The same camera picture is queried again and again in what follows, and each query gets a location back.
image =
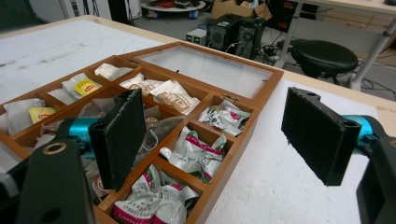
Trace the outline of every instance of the snack packet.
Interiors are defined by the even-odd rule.
[[[186,221],[191,199],[196,197],[195,191],[159,174],[151,164],[132,185],[128,199],[115,202],[113,216],[123,223],[181,224]]]
[[[198,121],[212,126],[232,136],[237,136],[243,130],[243,121],[250,117],[250,113],[240,110],[233,104],[224,101],[220,105],[207,107]]]
[[[190,97],[174,80],[165,81],[150,93],[155,96],[154,101],[168,105],[184,115],[188,115],[200,103],[200,100]]]
[[[143,74],[139,73],[136,75],[136,77],[121,82],[120,86],[128,90],[141,88],[142,94],[144,96],[148,96],[152,90],[159,87],[161,84],[163,84],[162,81],[152,79],[145,80]]]
[[[134,69],[129,67],[118,68],[112,64],[103,63],[102,65],[100,65],[98,68],[95,69],[94,73],[97,76],[104,77],[109,81],[114,81],[117,78],[122,77],[123,75],[131,72],[132,70]]]
[[[209,146],[198,139],[197,132],[184,127],[174,151],[163,147],[160,152],[179,169],[210,183],[223,160],[226,141],[222,134],[212,146]]]
[[[44,101],[36,98],[4,105],[4,109],[7,111],[8,134],[13,135],[31,126],[33,122],[29,116],[29,109],[42,106],[45,106]]]
[[[102,86],[90,80],[84,73],[80,73],[67,81],[62,82],[64,90],[70,92],[77,99],[98,90]]]

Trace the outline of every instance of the wooden tray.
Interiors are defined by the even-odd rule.
[[[199,54],[201,56],[204,55],[205,57],[212,59],[210,63],[213,63],[212,61],[215,61],[213,58],[215,58],[216,60],[219,60],[221,66],[224,66],[225,64],[225,70],[227,70],[229,66],[236,66],[243,68],[241,70],[241,74],[243,74],[245,71],[248,71],[251,74],[257,73],[260,75],[260,72],[263,72],[265,74],[270,74],[270,76],[262,81],[262,84],[260,84],[259,88],[254,91],[254,94],[242,96],[230,90],[224,90],[222,88],[216,87],[213,83],[206,83],[197,80],[195,78],[196,75],[183,74],[183,71],[175,71],[170,70],[169,68],[161,67],[161,63],[154,64],[150,62],[149,57],[147,57],[149,55],[153,55],[157,58],[162,57],[162,53],[165,53],[164,55],[166,55],[166,52],[172,54],[172,50],[174,49],[191,52],[191,57],[193,57],[194,54]],[[183,60],[183,62],[175,62],[175,64],[179,64],[182,67],[183,63],[186,61],[188,60]],[[114,81],[108,81],[94,74],[94,70],[103,63],[109,63],[116,67],[131,67],[134,70]],[[205,63],[202,63],[202,65],[192,64],[191,66],[205,66]],[[102,88],[83,97],[80,100],[77,100],[71,105],[66,105],[48,94],[49,91],[61,89],[62,81],[66,81],[80,73],[85,73],[90,79],[101,84]],[[89,103],[92,99],[112,98],[126,91],[126,89],[120,86],[120,83],[136,76],[139,73],[142,73],[146,79],[156,79],[162,81],[169,79],[176,80],[183,86],[190,96],[198,98],[201,103],[198,104],[198,106],[196,106],[190,112],[190,114],[186,116],[184,120],[180,122],[176,128],[170,132],[135,169],[132,170],[132,172],[128,175],[122,189],[117,192],[113,191],[110,193],[98,205],[98,208],[105,214],[111,216],[114,202],[126,200],[126,198],[132,192],[132,184],[149,168],[151,164],[153,164],[159,171],[165,172],[167,175],[174,178],[179,184],[184,184],[191,187],[200,195],[197,202],[194,204],[191,213],[188,215],[186,222],[203,223],[216,203],[217,198],[221,194],[221,191],[233,172],[234,167],[242,156],[245,147],[254,131],[257,118],[260,115],[265,103],[271,96],[276,84],[281,79],[283,71],[264,64],[257,64],[227,53],[213,49],[202,48],[184,42],[176,42],[152,49],[144,49],[124,55],[111,56],[98,63],[85,67],[73,74],[70,74],[67,77],[58,79],[35,91],[28,92],[18,98],[11,100],[10,102],[16,102],[24,99],[39,98],[45,101],[46,106],[51,106],[54,108],[56,113],[14,135],[9,136],[4,132],[0,132],[0,140],[4,143],[4,145],[9,147],[10,150],[15,152],[15,154],[20,156],[22,159],[25,159],[30,156],[30,153],[25,148],[33,147],[35,145],[36,139],[40,135],[40,127],[42,125],[48,125],[54,121],[76,117],[81,108],[83,108],[83,106]],[[221,72],[217,72],[213,74],[213,76],[220,76],[219,73]],[[181,130],[185,126],[198,132],[200,140],[211,145],[222,133],[206,124],[199,122],[198,118],[201,112],[208,106],[218,105],[223,100],[230,101],[240,109],[250,112],[251,116],[248,119],[244,130],[238,136],[234,137],[229,134],[225,134],[227,138],[227,143],[225,146],[225,158],[220,168],[214,175],[211,183],[206,184],[202,180],[182,170],[179,170],[176,168],[176,166],[170,164],[160,155],[160,149],[162,147],[169,147],[173,149]],[[173,108],[170,108],[166,105],[159,105],[158,103],[154,102],[152,96],[145,96],[143,101],[146,108],[158,105],[163,119],[181,115]],[[3,105],[1,105],[0,115],[4,113],[6,113],[6,110],[4,109]]]

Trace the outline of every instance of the glass panel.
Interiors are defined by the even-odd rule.
[[[138,58],[172,71],[178,70],[180,74],[250,99],[272,75],[272,71],[184,46],[156,51]]]

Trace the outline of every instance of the wooden compartment divider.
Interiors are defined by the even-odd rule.
[[[147,63],[137,58],[140,55],[157,51],[160,52],[162,50],[175,47],[189,48],[202,53],[215,55],[216,57],[243,63],[248,66],[262,69],[266,72],[269,71],[272,73],[272,75],[267,80],[263,81],[260,89],[257,90],[256,94],[251,99],[249,99],[231,91],[223,90],[210,83],[204,83],[192,77],[180,74],[177,71],[170,71],[160,67],[159,65]],[[130,67],[133,68],[133,70],[114,81],[109,81],[103,77],[97,76],[94,73],[94,70],[103,63],[109,63],[116,67]],[[48,94],[49,91],[61,89],[63,81],[66,81],[80,73],[86,74],[88,78],[102,85],[102,88],[79,100],[76,100],[71,105],[66,105]],[[260,115],[262,108],[271,96],[276,84],[282,77],[283,72],[281,70],[264,64],[253,63],[249,60],[241,59],[227,53],[213,49],[197,47],[193,44],[184,42],[172,43],[118,56],[111,56],[103,59],[100,62],[80,69],[69,76],[58,79],[46,86],[43,86],[35,91],[28,92],[10,101],[16,102],[24,99],[39,98],[44,100],[46,104],[48,104],[47,106],[52,106],[56,110],[56,113],[11,136],[8,136],[4,132],[0,131],[0,141],[9,147],[9,149],[14,151],[19,157],[26,159],[30,154],[24,148],[33,147],[35,145],[35,141],[40,135],[40,128],[43,124],[48,125],[54,121],[74,118],[78,115],[81,108],[83,108],[83,106],[87,103],[91,102],[92,99],[113,98],[118,94],[127,91],[122,86],[120,86],[120,83],[135,77],[139,73],[142,73],[145,76],[145,79],[155,79],[161,81],[173,79],[178,81],[190,96],[196,97],[200,100],[200,104],[198,104],[198,106],[196,106],[189,115],[184,116],[183,120],[176,126],[176,128],[171,131],[154,149],[152,149],[147,157],[143,159],[131,171],[131,173],[129,173],[125,180],[124,186],[119,191],[112,191],[100,204],[97,205],[97,207],[95,206],[99,222],[108,223],[110,221],[114,221],[111,219],[114,203],[116,201],[126,200],[126,198],[128,198],[132,192],[132,185],[134,182],[150,167],[151,164],[153,164],[159,171],[165,172],[167,175],[174,178],[178,183],[189,186],[199,194],[199,197],[195,201],[191,213],[187,217],[186,223],[203,223],[216,203],[216,200],[221,194],[222,189],[226,185],[231,173],[233,172],[233,168],[241,158],[248,141],[253,134],[258,116]],[[223,100],[232,102],[240,109],[251,113],[251,115],[245,124],[244,130],[238,136],[231,136],[227,133],[224,134],[227,142],[224,148],[225,156],[223,162],[216,174],[213,176],[211,183],[207,184],[199,178],[190,175],[172,165],[161,155],[160,150],[163,147],[169,147],[171,150],[173,150],[173,147],[175,146],[176,141],[185,126],[198,132],[199,139],[206,142],[207,144],[211,145],[213,142],[215,142],[216,139],[223,133],[198,121],[198,118],[200,117],[201,112],[204,111],[208,106],[219,105]],[[150,108],[157,105],[162,114],[162,118],[182,116],[181,113],[177,112],[173,108],[170,108],[169,106],[159,105],[151,95],[144,96],[143,102],[145,104],[145,108]],[[6,111],[3,105],[0,105],[0,115],[4,113],[6,113]]]

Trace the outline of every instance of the stool seat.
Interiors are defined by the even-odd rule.
[[[310,77],[327,74],[325,77],[335,78],[338,74],[353,71],[358,65],[358,57],[350,49],[322,40],[297,43],[291,56]]]

